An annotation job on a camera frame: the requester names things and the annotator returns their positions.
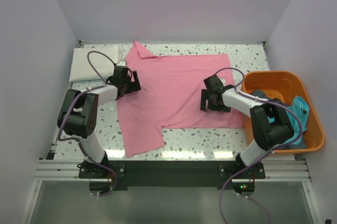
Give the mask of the pink t shirt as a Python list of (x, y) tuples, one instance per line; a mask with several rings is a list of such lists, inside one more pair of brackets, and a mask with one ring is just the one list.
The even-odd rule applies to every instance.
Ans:
[(227, 54), (156, 56), (134, 42), (125, 60), (136, 70), (141, 90), (117, 101), (119, 125), (127, 157), (164, 146), (162, 128), (242, 128), (240, 113), (201, 111), (204, 79), (218, 74), (233, 84)]

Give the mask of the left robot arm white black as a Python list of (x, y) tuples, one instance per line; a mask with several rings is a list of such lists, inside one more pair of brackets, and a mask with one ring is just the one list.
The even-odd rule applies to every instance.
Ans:
[(97, 178), (103, 178), (109, 172), (109, 165), (104, 162), (106, 152), (95, 134), (98, 107), (140, 90), (137, 71), (117, 65), (113, 75), (100, 86), (84, 91), (69, 89), (66, 92), (57, 119), (57, 140), (76, 141), (86, 161), (92, 163), (90, 171)]

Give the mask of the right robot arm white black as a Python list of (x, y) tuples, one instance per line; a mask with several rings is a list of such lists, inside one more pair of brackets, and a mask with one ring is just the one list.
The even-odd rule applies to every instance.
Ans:
[(200, 110), (229, 113), (235, 109), (251, 120), (253, 140), (235, 158), (234, 171), (238, 177), (247, 178), (264, 155), (294, 136), (287, 110), (279, 99), (255, 98), (233, 85), (223, 85), (216, 75), (204, 79), (204, 84)]

